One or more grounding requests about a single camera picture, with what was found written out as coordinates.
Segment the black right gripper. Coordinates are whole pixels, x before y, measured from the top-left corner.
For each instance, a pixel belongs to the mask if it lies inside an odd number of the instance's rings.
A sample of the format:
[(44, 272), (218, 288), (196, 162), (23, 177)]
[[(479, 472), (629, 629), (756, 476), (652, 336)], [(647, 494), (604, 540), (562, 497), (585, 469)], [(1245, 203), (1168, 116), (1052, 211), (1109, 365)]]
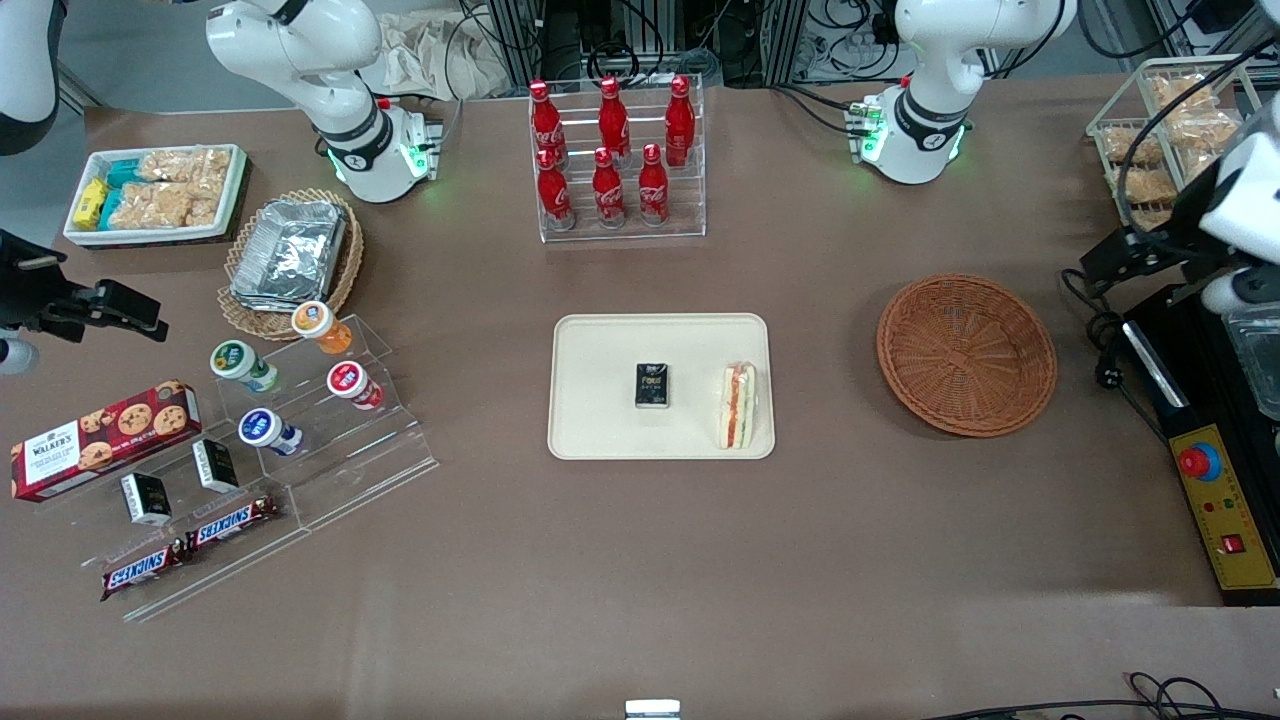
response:
[(120, 282), (96, 284), (95, 307), (76, 297), (77, 283), (65, 278), (60, 252), (1, 232), (1, 328), (83, 337), (90, 325), (131, 331), (157, 343), (169, 325), (161, 304)]

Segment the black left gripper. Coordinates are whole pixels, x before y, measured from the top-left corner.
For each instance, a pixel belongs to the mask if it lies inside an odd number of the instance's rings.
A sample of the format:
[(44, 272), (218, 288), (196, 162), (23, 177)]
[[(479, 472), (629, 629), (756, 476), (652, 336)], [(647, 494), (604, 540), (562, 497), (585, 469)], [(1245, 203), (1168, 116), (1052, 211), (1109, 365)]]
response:
[(1119, 227), (1108, 234), (1108, 249), (1091, 249), (1080, 256), (1089, 287), (1112, 287), (1161, 272), (1161, 263), (1229, 263), (1228, 246), (1201, 228), (1215, 204), (1224, 158), (1212, 160), (1178, 195), (1167, 222), (1146, 233)]

